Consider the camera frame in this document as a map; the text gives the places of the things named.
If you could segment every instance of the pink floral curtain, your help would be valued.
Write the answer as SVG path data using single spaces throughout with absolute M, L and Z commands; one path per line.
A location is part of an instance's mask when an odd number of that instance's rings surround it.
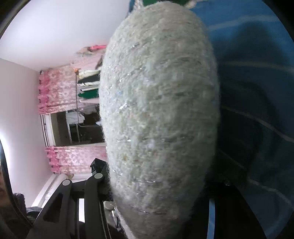
M 91 172 L 90 164 L 95 158 L 107 161 L 106 147 L 101 143 L 47 147 L 51 171 L 56 173 Z
M 76 74 L 71 66 L 43 71 L 39 79 L 39 114 L 76 109 Z

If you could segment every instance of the black plastic bracket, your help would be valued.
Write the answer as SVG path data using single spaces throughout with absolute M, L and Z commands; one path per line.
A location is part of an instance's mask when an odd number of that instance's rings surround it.
M 92 176 L 81 182 L 64 180 L 29 231 L 27 239 L 80 239 L 78 202 L 85 198 L 87 239 L 111 239 L 103 201 L 108 199 L 107 163 L 95 159 Z

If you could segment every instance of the green garment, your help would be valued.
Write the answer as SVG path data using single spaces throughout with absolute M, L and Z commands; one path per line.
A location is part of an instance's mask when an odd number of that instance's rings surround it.
M 84 99 L 97 98 L 99 97 L 98 89 L 85 91 L 84 93 L 78 94 L 78 96 L 83 97 Z

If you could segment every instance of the blue fabric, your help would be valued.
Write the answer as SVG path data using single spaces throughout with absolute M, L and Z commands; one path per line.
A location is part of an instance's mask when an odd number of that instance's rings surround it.
M 216 222 L 216 207 L 213 199 L 209 199 L 209 215 L 208 215 L 208 228 L 206 239 L 214 238 L 214 226 Z
M 294 210 L 294 43 L 261 0 L 208 0 L 192 11 L 219 64 L 216 174 L 238 185 L 274 239 Z
M 134 4 L 135 4 L 135 0 L 130 0 L 130 4 L 129 4 L 129 12 L 131 12 L 134 8 Z

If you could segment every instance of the dark fabric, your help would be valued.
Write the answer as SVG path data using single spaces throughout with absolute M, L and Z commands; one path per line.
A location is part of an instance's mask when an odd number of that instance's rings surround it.
M 168 0 L 159 0 L 159 1 L 158 0 L 143 0 L 143 4 L 144 4 L 144 6 L 148 6 L 148 5 L 154 4 L 156 2 L 164 2 L 164 1 L 168 1 Z M 190 0 L 169 0 L 169 1 L 184 6 Z
M 40 212 L 42 211 L 42 208 L 40 207 L 30 207 L 26 209 L 27 219 L 30 221 L 30 223 L 34 223 Z
M 215 205 L 215 218 L 209 219 L 209 201 Z M 196 200 L 191 219 L 184 227 L 184 239 L 207 239 L 208 221 L 215 222 L 217 239 L 266 239 L 255 215 L 233 185 L 210 182 Z
M 132 10 L 134 9 L 134 4 L 135 4 L 135 0 L 130 0 L 129 12 L 132 12 Z
M 100 80 L 100 73 L 93 75 L 93 76 L 86 77 L 84 79 L 81 79 L 78 81 L 78 84 L 86 83 L 86 82 L 94 82 L 94 81 L 99 81 L 99 80 Z
M 16 203 L 17 208 L 20 210 L 20 212 L 26 216 L 26 203 L 24 200 L 24 195 L 21 193 L 14 193 L 13 199 Z

